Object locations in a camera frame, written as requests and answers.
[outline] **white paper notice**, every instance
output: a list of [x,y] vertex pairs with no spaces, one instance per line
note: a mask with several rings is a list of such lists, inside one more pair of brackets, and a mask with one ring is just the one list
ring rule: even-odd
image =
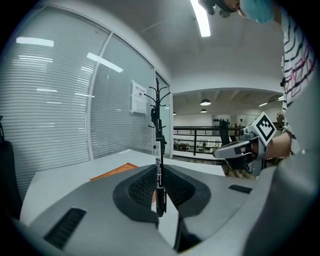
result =
[[131,111],[136,113],[147,113],[147,97],[145,94],[147,89],[137,84],[135,81],[132,81],[132,103]]

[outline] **ceiling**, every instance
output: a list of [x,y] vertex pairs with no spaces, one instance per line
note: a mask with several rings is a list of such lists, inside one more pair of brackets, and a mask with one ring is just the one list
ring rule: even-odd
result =
[[[259,105],[268,103],[282,96],[280,93],[253,91],[253,90],[206,90],[194,91],[184,94],[173,95],[173,111],[183,114],[197,114],[201,109],[209,113],[213,110],[219,112],[236,112],[238,109],[258,109]],[[210,106],[201,106],[202,100],[208,99]]]
[[201,37],[189,0],[91,0],[131,26],[173,67],[182,56],[200,55],[211,48],[246,48],[270,58],[283,55],[283,32],[276,23],[259,25],[232,13],[209,15],[210,37]]

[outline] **railing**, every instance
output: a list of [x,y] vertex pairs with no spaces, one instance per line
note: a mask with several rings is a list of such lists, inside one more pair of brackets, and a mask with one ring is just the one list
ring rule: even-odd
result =
[[[242,127],[230,127],[228,131],[238,132]],[[173,150],[181,152],[191,152],[196,154],[212,154],[214,149],[221,147],[219,127],[212,126],[175,126],[173,127],[173,135],[192,136],[192,139],[173,138]],[[232,141],[236,140],[234,135],[229,135]],[[219,137],[219,140],[198,140],[199,137]]]

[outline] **barcode label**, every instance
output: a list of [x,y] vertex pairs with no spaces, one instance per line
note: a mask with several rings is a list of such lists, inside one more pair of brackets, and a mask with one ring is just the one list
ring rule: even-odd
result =
[[161,142],[160,141],[155,142],[155,158],[161,159]]

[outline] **table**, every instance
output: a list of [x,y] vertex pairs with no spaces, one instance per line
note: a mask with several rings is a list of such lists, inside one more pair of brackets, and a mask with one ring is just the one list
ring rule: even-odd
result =
[[[164,158],[163,162],[166,165],[176,165],[198,172],[225,176],[219,165],[191,163],[167,158]],[[110,172],[126,163],[139,167],[154,165],[155,156],[128,149],[92,161],[37,172],[25,195],[20,221],[29,226],[44,210],[80,185],[89,182],[90,178]],[[158,230],[170,244],[174,243],[173,231],[176,230],[177,223],[178,212],[168,198],[167,214],[160,218]]]

